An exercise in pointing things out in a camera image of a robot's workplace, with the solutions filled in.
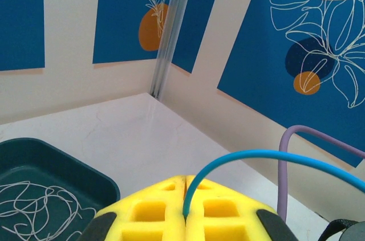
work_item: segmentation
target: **white floor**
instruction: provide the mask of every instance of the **white floor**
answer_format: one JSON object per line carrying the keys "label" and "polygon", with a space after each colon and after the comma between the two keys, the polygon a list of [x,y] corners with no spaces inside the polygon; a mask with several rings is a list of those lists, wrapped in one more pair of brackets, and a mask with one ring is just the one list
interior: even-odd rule
{"label": "white floor", "polygon": [[[121,197],[196,174],[228,153],[147,93],[0,125],[0,141],[17,137],[43,140],[106,174]],[[208,178],[276,208],[276,185],[242,161]],[[287,224],[300,241],[317,241],[328,223],[290,197]]]}

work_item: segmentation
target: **dark blue circle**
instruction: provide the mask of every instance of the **dark blue circle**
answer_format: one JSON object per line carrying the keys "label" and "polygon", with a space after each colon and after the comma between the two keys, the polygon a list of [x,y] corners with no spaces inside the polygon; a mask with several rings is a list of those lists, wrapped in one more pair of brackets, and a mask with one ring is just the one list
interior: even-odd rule
{"label": "dark blue circle", "polygon": [[[317,72],[320,79],[328,76],[335,65],[335,60],[327,55],[322,54],[310,54],[307,56],[308,52],[304,50],[303,46],[308,51],[319,50],[326,53],[326,50],[319,44],[320,39],[307,38],[300,40],[298,43],[294,43],[288,50],[285,57],[285,68],[289,75],[296,77],[301,72],[312,71],[314,67],[324,58],[327,59],[326,64]],[[302,63],[304,58],[306,59],[302,69]]]}

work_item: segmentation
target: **tangled white string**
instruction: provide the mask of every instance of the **tangled white string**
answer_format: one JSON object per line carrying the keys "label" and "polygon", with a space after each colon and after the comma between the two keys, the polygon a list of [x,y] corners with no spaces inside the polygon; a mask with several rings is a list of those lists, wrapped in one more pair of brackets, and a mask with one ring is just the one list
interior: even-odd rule
{"label": "tangled white string", "polygon": [[[20,240],[29,241],[29,240],[37,240],[37,241],[51,241],[57,238],[60,234],[62,234],[67,227],[72,223],[75,217],[78,215],[81,219],[82,216],[79,214],[79,211],[82,210],[92,210],[94,212],[94,216],[96,214],[96,210],[94,208],[81,208],[80,203],[78,202],[76,196],[74,196],[71,192],[59,186],[49,186],[45,187],[43,185],[34,184],[30,181],[22,181],[18,183],[12,183],[7,185],[0,185],[0,197],[1,194],[6,190],[9,191],[15,187],[22,187],[22,191],[17,195],[15,199],[7,200],[0,202],[0,207],[3,205],[7,206],[8,209],[11,210],[4,211],[0,213],[0,221],[1,218],[8,218],[15,215],[21,216],[23,215],[28,223],[16,223],[13,226],[13,229],[10,229],[5,226],[1,226],[4,230],[9,231],[19,237]],[[44,195],[39,198],[33,199],[22,199],[24,193],[31,189],[44,189]],[[47,204],[49,203],[49,199],[56,198],[61,200],[64,204],[67,205],[70,216],[61,224],[61,226],[53,233],[47,232],[44,233],[44,228],[47,226],[50,220],[50,212]],[[37,220],[37,214],[40,212],[45,213],[46,220],[44,222],[40,222]],[[28,232],[21,231],[21,228],[28,230]],[[81,234],[80,231],[74,231],[66,241],[69,241],[72,236],[75,234]]]}

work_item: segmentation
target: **blue poster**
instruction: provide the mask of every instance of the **blue poster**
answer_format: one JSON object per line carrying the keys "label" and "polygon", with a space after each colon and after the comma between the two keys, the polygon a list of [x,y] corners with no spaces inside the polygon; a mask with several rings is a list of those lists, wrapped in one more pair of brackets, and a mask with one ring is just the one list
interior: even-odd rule
{"label": "blue poster", "polygon": [[0,0],[0,71],[44,67],[43,0]]}
{"label": "blue poster", "polygon": [[99,0],[94,63],[154,59],[169,0]]}
{"label": "blue poster", "polygon": [[307,125],[365,150],[364,67],[365,0],[251,0],[218,89],[284,127]]}
{"label": "blue poster", "polygon": [[172,63],[192,73],[214,0],[188,0]]}

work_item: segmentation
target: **purple cable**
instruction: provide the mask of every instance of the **purple cable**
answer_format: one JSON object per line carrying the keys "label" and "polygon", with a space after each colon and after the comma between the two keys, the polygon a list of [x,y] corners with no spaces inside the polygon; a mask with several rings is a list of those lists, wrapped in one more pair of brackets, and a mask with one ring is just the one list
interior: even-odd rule
{"label": "purple cable", "polygon": [[[319,137],[325,141],[328,141],[338,147],[343,148],[344,150],[349,151],[352,154],[356,154],[357,156],[365,159],[365,152],[350,146],[342,141],[337,140],[329,136],[328,134],[324,134],[320,131],[317,131],[313,128],[304,126],[304,125],[293,125],[286,129],[283,136],[280,140],[279,151],[287,152],[289,139],[290,137],[297,132],[303,132],[311,134],[315,137]],[[286,221],[286,213],[287,213],[287,166],[286,161],[279,161],[278,165],[278,207],[277,207],[278,215]]]}

